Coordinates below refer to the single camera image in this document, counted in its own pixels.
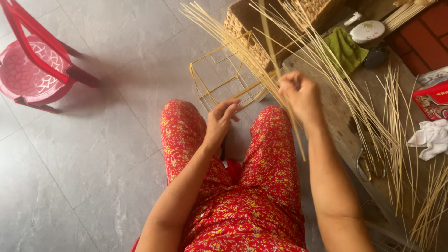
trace yellow floral pattern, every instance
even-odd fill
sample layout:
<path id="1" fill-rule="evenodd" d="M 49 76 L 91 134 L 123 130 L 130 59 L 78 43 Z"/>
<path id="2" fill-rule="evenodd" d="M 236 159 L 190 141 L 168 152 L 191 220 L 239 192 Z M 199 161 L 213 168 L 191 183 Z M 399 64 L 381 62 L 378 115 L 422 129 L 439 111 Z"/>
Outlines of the yellow floral pattern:
<path id="1" fill-rule="evenodd" d="M 167 103 L 160 123 L 167 185 L 201 145 L 206 127 L 191 103 Z M 213 156 L 179 251 L 307 251 L 293 135 L 285 111 L 265 108 L 250 133 L 252 142 L 236 185 Z"/>

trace woman's left hand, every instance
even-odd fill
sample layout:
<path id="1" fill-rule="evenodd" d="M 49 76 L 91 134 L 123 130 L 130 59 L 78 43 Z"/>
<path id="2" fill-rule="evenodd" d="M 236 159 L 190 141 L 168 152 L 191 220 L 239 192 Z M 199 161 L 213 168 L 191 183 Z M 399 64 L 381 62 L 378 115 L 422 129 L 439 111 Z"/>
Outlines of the woman's left hand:
<path id="1" fill-rule="evenodd" d="M 218 104 L 218 106 L 208 113 L 207 130 L 204 142 L 208 148 L 214 153 L 221 145 L 227 131 L 232 123 L 231 119 L 238 122 L 240 119 L 235 114 L 242 109 L 239 105 L 239 99 L 231 99 Z"/>

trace hand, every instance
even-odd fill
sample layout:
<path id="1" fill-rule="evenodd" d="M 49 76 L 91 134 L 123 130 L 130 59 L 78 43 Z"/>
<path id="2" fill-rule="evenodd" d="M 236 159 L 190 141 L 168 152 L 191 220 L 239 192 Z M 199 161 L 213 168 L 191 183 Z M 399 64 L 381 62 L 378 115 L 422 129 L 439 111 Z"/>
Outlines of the hand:
<path id="1" fill-rule="evenodd" d="M 238 122 L 240 119 L 235 114 L 242 109 L 239 99 L 231 99 L 218 104 L 208 113 L 207 130 L 203 145 L 206 145 L 212 153 L 215 153 L 221 145 L 232 123 L 231 119 Z"/>
<path id="2" fill-rule="evenodd" d="M 323 121 L 319 86 L 300 72 L 283 75 L 279 80 L 279 94 L 290 102 L 294 113 L 305 127 L 319 126 Z"/>

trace chair leg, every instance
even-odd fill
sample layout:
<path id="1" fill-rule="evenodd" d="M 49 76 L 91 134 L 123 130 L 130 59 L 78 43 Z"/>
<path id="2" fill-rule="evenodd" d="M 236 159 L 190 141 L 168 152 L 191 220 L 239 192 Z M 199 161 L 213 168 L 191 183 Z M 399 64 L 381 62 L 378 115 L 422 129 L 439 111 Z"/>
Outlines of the chair leg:
<path id="1" fill-rule="evenodd" d="M 88 87 L 96 88 L 98 86 L 99 80 L 95 76 L 91 75 L 90 73 L 82 70 L 81 68 L 75 65 L 69 67 L 66 70 L 66 72 L 70 77 Z"/>
<path id="2" fill-rule="evenodd" d="M 80 57 L 82 56 L 82 53 L 76 51 L 75 49 L 71 48 L 69 45 L 67 45 L 66 43 L 58 40 L 59 43 L 66 49 L 67 53 L 70 54 L 73 57 Z"/>
<path id="3" fill-rule="evenodd" d="M 50 112 L 50 113 L 52 113 L 52 114 L 59 114 L 59 110 L 57 110 L 57 109 L 55 109 L 55 108 L 53 108 L 53 107 L 50 107 L 50 106 L 48 106 L 48 105 L 43 105 L 43 106 L 36 106 L 36 105 L 32 105 L 32 104 L 27 104 L 26 102 L 25 102 L 25 100 L 23 99 L 23 97 L 19 97 L 19 98 L 17 98 L 16 100 L 14 100 L 17 104 L 21 104 L 21 105 L 24 105 L 24 106 L 27 106 L 27 107 L 31 107 L 31 108 L 35 108 L 35 109 L 39 109 L 39 110 L 43 110 L 43 111 L 47 111 L 47 112 Z"/>

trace white rag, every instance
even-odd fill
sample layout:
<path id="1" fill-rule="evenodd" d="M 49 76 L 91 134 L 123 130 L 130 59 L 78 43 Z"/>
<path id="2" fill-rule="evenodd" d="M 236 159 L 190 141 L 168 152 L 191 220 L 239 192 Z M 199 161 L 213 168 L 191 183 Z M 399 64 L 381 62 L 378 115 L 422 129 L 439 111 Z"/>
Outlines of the white rag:
<path id="1" fill-rule="evenodd" d="M 420 130 L 409 139 L 407 146 L 427 147 L 418 156 L 425 161 L 442 152 L 448 155 L 448 121 L 442 119 L 421 122 Z"/>

